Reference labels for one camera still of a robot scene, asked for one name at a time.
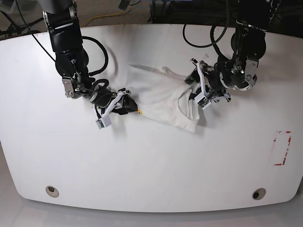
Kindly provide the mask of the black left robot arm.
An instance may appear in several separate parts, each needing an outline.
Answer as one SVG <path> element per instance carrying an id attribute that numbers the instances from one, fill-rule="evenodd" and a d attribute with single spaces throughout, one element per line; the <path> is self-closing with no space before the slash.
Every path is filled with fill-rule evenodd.
<path id="1" fill-rule="evenodd" d="M 189 98 L 203 109 L 211 103 L 225 99 L 231 101 L 229 89 L 246 91 L 255 86 L 259 60 L 266 52 L 266 31 L 272 18 L 270 0 L 240 0 L 236 19 L 232 18 L 230 2 L 226 2 L 226 22 L 221 35 L 215 39 L 212 26 L 211 42 L 218 55 L 217 63 L 210 66 L 204 61 L 192 59 L 193 72 L 185 79 L 187 84 L 199 83 L 200 87 Z M 234 23 L 235 32 L 231 38 L 233 55 L 228 59 L 222 54 L 218 42 L 223 38 L 228 25 Z"/>

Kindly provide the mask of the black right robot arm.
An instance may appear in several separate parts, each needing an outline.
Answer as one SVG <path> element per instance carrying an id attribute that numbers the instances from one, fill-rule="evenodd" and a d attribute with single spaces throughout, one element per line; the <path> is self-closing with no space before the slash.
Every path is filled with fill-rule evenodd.
<path id="1" fill-rule="evenodd" d="M 98 118 L 106 111 L 119 115 L 138 111 L 137 104 L 130 97 L 130 91 L 125 88 L 112 91 L 107 79 L 94 78 L 105 71 L 109 56 L 100 41 L 81 34 L 76 2 L 41 0 L 39 4 L 55 53 L 55 67 L 67 89 L 67 97 L 87 99 L 94 105 Z M 83 48 L 83 40 L 94 42 L 103 52 L 104 61 L 100 69 L 89 71 L 89 56 Z"/>

